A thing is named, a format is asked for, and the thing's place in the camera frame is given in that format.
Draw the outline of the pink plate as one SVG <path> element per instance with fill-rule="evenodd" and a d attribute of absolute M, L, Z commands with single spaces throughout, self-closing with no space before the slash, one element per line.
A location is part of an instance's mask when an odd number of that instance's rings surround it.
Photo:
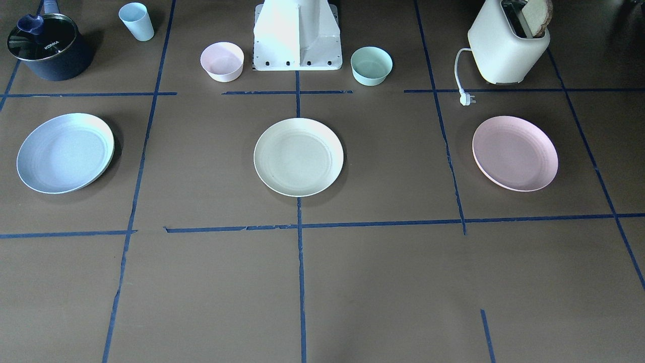
<path fill-rule="evenodd" d="M 516 192 L 546 188 L 558 172 L 558 154 L 539 127 L 514 116 L 495 116 L 482 122 L 472 138 L 472 153 L 494 184 Z"/>

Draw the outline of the cream plate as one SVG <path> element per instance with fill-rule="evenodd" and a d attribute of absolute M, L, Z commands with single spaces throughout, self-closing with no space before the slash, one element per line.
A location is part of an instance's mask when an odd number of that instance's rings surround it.
<path fill-rule="evenodd" d="M 329 188 L 345 162 L 339 137 L 309 118 L 289 118 L 269 127 L 253 152 L 260 180 L 281 195 L 306 197 Z"/>

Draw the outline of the green bowl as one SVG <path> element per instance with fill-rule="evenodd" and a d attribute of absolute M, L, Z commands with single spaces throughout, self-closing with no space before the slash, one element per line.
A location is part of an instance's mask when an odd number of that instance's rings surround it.
<path fill-rule="evenodd" d="M 382 48 L 366 46 L 357 49 L 350 58 L 353 78 L 364 86 L 380 85 L 393 69 L 394 62 Z"/>

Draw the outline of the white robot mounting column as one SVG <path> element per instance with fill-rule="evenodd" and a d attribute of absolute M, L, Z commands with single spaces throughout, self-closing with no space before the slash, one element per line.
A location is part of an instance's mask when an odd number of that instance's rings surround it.
<path fill-rule="evenodd" d="M 335 71 L 343 64 L 337 6 L 328 1 L 265 1 L 255 7 L 253 68 Z"/>

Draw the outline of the pink bowl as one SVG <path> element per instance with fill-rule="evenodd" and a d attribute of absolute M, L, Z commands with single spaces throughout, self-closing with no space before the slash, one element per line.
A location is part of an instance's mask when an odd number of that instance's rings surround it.
<path fill-rule="evenodd" d="M 227 83 L 239 78 L 244 58 L 244 52 L 237 44 L 219 42 L 202 51 L 200 64 L 212 80 Z"/>

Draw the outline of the white toaster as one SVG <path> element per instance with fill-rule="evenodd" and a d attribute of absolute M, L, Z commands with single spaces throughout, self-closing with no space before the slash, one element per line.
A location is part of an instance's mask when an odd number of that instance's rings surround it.
<path fill-rule="evenodd" d="M 548 29 L 532 38 L 521 14 L 527 1 L 485 1 L 468 41 L 481 76 L 491 84 L 517 84 L 550 44 Z"/>

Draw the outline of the light blue cup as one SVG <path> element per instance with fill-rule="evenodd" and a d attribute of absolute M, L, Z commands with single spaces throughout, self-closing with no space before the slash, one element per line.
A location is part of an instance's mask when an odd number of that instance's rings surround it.
<path fill-rule="evenodd" d="M 133 2 L 119 9 L 119 18 L 133 37 L 138 41 L 148 41 L 154 37 L 154 27 L 148 9 L 143 3 Z"/>

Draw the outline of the blue plate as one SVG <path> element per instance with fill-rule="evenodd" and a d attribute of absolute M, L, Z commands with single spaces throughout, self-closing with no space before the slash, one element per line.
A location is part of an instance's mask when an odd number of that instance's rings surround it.
<path fill-rule="evenodd" d="M 114 135 L 104 120 L 90 113 L 67 113 L 28 135 L 19 149 L 16 169 L 28 188 L 61 195 L 98 179 L 114 152 Z"/>

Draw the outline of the bread slice in toaster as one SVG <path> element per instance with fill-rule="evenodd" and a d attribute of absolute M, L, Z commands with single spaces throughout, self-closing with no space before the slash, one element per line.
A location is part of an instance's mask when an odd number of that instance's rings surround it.
<path fill-rule="evenodd" d="M 527 1 L 521 10 L 532 38 L 544 36 L 553 16 L 553 2 L 549 0 Z"/>

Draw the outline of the dark blue saucepan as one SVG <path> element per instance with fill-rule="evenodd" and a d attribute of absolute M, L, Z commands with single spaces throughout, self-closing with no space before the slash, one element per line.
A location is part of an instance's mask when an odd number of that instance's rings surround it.
<path fill-rule="evenodd" d="M 90 66 L 94 51 L 57 1 L 42 2 L 42 9 L 42 15 L 18 19 L 7 37 L 8 51 L 39 78 L 70 80 Z"/>

